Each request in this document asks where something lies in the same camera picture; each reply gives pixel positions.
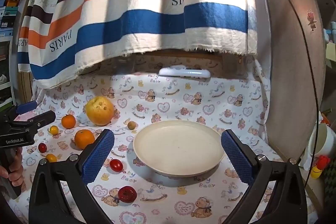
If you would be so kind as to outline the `person left hand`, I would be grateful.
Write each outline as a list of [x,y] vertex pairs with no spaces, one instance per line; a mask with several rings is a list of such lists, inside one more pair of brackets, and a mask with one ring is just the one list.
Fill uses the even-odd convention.
[[8,178],[13,186],[21,186],[23,183],[23,166],[22,166],[22,147],[18,147],[14,162],[9,167],[10,173],[3,167],[0,168],[0,176]]

